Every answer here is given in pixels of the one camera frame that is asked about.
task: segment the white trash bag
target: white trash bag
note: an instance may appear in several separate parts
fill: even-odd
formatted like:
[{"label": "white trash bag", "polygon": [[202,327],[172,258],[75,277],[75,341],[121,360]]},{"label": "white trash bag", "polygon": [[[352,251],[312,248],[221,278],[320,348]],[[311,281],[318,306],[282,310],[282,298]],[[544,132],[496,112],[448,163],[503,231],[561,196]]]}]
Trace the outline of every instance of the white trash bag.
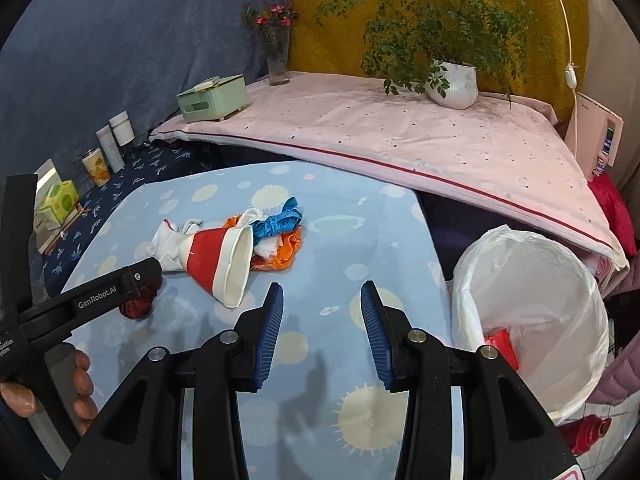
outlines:
[{"label": "white trash bag", "polygon": [[454,345],[475,351],[506,328],[518,373],[556,423],[589,397],[609,350],[594,277],[566,247],[506,225],[470,245],[453,272]]}]

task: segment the light blue tablecloth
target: light blue tablecloth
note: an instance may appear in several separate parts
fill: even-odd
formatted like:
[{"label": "light blue tablecloth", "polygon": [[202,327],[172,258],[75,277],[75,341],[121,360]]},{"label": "light blue tablecloth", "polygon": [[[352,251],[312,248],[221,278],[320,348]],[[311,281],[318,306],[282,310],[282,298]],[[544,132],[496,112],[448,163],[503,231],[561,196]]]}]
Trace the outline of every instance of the light blue tablecloth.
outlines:
[{"label": "light blue tablecloth", "polygon": [[[450,344],[450,311],[440,265],[415,194],[356,174],[308,164],[255,164],[148,184],[122,202],[86,250],[66,288],[146,257],[164,218],[219,226],[250,206],[278,212],[295,196],[302,247],[282,272],[252,272],[229,310],[183,273],[164,277],[152,315],[132,321],[115,310],[71,338],[92,360],[102,407],[153,346],[196,348],[259,306],[272,281],[285,309],[270,378],[241,394],[242,437],[252,480],[391,480],[406,394],[376,377],[359,291],[373,279],[385,304]],[[462,412],[453,394],[453,478],[462,478]],[[191,404],[183,431],[183,479],[192,478]]]}]

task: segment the blue fabric backdrop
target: blue fabric backdrop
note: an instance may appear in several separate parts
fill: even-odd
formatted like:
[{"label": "blue fabric backdrop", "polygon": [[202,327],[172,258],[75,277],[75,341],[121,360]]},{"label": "blue fabric backdrop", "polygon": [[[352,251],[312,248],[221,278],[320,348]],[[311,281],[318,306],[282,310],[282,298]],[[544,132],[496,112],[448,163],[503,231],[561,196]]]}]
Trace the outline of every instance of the blue fabric backdrop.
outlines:
[{"label": "blue fabric backdrop", "polygon": [[264,58],[240,22],[247,1],[33,0],[0,50],[0,193],[48,158],[86,189],[80,158],[109,118],[127,110],[143,137],[203,79],[255,80]]}]

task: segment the metal screw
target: metal screw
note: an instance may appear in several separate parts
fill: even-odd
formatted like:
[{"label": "metal screw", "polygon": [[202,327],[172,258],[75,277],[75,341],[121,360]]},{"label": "metal screw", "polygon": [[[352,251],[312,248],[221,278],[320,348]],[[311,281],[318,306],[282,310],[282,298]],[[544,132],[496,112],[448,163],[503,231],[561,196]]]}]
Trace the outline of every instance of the metal screw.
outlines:
[{"label": "metal screw", "polygon": [[484,345],[480,347],[480,355],[485,359],[495,359],[498,357],[498,351],[495,346]]},{"label": "metal screw", "polygon": [[224,343],[225,345],[231,345],[232,343],[238,341],[238,339],[240,339],[240,336],[233,330],[227,330],[226,332],[220,334],[220,342]]},{"label": "metal screw", "polygon": [[414,343],[424,343],[427,341],[427,333],[423,330],[409,330],[409,333],[406,336],[409,338],[409,341]]},{"label": "metal screw", "polygon": [[158,361],[162,361],[162,359],[164,359],[166,350],[157,346],[155,348],[152,348],[147,355],[150,361],[157,363]]}]

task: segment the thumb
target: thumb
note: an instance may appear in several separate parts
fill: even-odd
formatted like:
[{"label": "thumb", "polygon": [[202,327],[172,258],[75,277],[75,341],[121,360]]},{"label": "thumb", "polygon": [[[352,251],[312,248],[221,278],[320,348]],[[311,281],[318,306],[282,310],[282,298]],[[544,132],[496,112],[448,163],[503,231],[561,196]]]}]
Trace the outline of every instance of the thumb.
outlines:
[{"label": "thumb", "polygon": [[0,395],[16,415],[26,417],[36,413],[35,395],[21,384],[10,381],[0,383]]}]

